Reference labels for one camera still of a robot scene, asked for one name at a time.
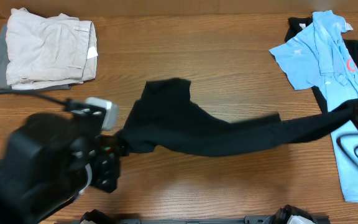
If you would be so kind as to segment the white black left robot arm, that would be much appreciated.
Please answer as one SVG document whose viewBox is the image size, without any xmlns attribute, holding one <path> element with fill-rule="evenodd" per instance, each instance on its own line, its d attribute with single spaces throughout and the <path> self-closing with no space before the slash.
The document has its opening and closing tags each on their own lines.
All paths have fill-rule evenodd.
<svg viewBox="0 0 358 224">
<path fill-rule="evenodd" d="M 36 113 L 7 140 L 0 159 L 0 223 L 39 223 L 87 187 L 111 193 L 123 143 L 101 134 L 99 118 Z"/>
</svg>

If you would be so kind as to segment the plain black t-shirt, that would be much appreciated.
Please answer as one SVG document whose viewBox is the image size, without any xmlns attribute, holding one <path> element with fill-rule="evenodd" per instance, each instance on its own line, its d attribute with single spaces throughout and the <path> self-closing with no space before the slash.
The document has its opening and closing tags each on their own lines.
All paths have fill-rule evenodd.
<svg viewBox="0 0 358 224">
<path fill-rule="evenodd" d="M 116 136 L 134 153 L 156 146 L 196 156 L 222 157 L 320 139 L 349 121 L 357 100 L 332 112 L 283 121 L 279 114 L 228 123 L 190 100 L 189 80 L 147 82 Z"/>
</svg>

